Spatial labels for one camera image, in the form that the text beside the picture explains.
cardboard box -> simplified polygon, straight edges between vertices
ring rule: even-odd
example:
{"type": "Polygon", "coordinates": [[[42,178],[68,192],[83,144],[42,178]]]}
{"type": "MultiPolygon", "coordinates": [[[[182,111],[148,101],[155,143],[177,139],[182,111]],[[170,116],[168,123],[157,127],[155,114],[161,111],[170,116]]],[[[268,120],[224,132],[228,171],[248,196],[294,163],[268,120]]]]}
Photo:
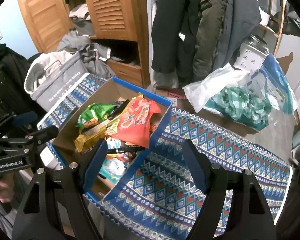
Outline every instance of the cardboard box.
{"type": "Polygon", "coordinates": [[[176,103],[175,107],[188,111],[190,114],[196,114],[199,117],[202,117],[210,122],[213,122],[223,128],[226,128],[242,137],[245,137],[247,134],[256,134],[258,133],[257,130],[248,127],[245,124],[235,122],[226,117],[221,117],[219,115],[213,114],[208,110],[202,109],[199,113],[194,111],[193,106],[188,101],[188,99],[184,99],[185,93],[182,89],[166,89],[166,88],[159,88],[155,92],[157,95],[162,97],[168,97],[169,93],[173,93],[179,95],[180,98],[175,98],[176,103]]]}
{"type": "MultiPolygon", "coordinates": [[[[78,152],[75,152],[76,148],[74,145],[74,140],[79,135],[79,128],[75,127],[75,125],[78,121],[79,115],[89,105],[92,103],[111,104],[119,99],[131,100],[136,97],[139,92],[144,95],[144,98],[154,100],[161,109],[160,114],[153,114],[150,119],[151,124],[157,126],[150,136],[150,149],[154,147],[158,138],[162,135],[170,121],[172,109],[171,101],[119,78],[113,77],[103,84],[93,95],[91,95],[91,97],[71,116],[71,118],[65,121],[66,123],[63,124],[63,127],[59,131],[58,137],[52,143],[58,156],[68,164],[79,161],[81,156],[78,152]]],[[[120,183],[122,184],[122,187],[124,187],[149,153],[149,149],[140,152],[117,184],[120,183]]],[[[100,196],[106,195],[113,186],[114,184],[108,179],[102,179],[98,176],[98,179],[92,187],[92,190],[89,191],[89,194],[93,195],[96,199],[100,199],[100,196]]]]}

blue box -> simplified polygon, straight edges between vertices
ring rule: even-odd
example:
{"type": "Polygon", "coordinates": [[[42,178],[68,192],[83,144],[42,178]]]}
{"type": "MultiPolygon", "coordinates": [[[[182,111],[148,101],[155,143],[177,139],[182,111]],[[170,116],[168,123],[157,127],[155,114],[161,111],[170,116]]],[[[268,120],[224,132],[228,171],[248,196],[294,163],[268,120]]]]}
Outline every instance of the blue box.
{"type": "Polygon", "coordinates": [[[102,179],[98,176],[95,185],[87,192],[87,194],[96,202],[100,200],[100,196],[103,195],[107,195],[106,200],[115,198],[143,163],[144,159],[150,153],[151,149],[155,146],[159,137],[164,132],[164,129],[169,124],[172,109],[171,101],[122,79],[113,77],[92,94],[91,97],[72,114],[71,118],[68,119],[65,124],[62,124],[58,137],[52,143],[56,155],[63,163],[65,163],[65,165],[71,162],[78,162],[81,156],[75,150],[74,140],[79,135],[79,129],[75,127],[75,125],[80,114],[92,103],[111,104],[117,100],[132,99],[133,97],[136,97],[138,93],[142,93],[144,98],[148,100],[154,100],[161,109],[161,114],[153,114],[150,120],[157,128],[150,136],[149,149],[146,149],[137,155],[116,185],[108,179],[102,179]]]}

black bag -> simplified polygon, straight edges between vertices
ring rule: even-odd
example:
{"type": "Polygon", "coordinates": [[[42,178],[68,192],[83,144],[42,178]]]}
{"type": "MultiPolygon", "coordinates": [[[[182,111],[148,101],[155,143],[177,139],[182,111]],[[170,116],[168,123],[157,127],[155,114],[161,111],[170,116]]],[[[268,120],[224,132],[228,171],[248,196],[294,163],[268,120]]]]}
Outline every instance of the black bag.
{"type": "MultiPolygon", "coordinates": [[[[293,7],[286,2],[286,12],[283,22],[283,30],[282,34],[293,35],[300,37],[300,18],[297,15],[296,11],[293,7]]],[[[279,18],[279,12],[277,12],[274,17],[279,18]]],[[[279,33],[279,23],[270,19],[268,26],[275,31],[275,33],[279,33]]]]}

hanging clothes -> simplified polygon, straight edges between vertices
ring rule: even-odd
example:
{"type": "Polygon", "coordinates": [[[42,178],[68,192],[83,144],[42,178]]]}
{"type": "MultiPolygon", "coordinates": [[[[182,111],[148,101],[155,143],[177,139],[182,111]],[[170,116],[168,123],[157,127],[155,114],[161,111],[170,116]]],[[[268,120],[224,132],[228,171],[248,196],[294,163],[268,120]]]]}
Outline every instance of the hanging clothes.
{"type": "Polygon", "coordinates": [[[224,67],[261,21],[257,0],[226,0],[224,27],[213,70],[224,67]]]}
{"type": "Polygon", "coordinates": [[[201,0],[201,20],[196,35],[193,82],[202,81],[211,72],[220,37],[226,0],[201,0]]]}
{"type": "Polygon", "coordinates": [[[200,0],[157,0],[152,27],[152,68],[182,78],[192,75],[200,0]]]}
{"type": "Polygon", "coordinates": [[[153,60],[153,44],[151,38],[152,25],[157,11],[157,0],[147,0],[147,13],[148,13],[148,31],[149,31],[149,73],[152,89],[157,86],[167,86],[171,88],[178,87],[178,76],[175,71],[168,74],[156,72],[152,66],[153,60]]]}

louvered door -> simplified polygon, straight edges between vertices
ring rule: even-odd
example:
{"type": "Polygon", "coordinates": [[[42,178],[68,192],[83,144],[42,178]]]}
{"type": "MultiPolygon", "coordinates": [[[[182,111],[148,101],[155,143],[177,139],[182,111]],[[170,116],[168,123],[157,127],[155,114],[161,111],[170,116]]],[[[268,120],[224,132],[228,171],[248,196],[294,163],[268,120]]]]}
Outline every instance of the louvered door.
{"type": "Polygon", "coordinates": [[[55,51],[72,27],[63,0],[18,0],[18,3],[37,50],[55,51]]]}
{"type": "Polygon", "coordinates": [[[131,0],[86,0],[98,39],[137,41],[131,0]]]}

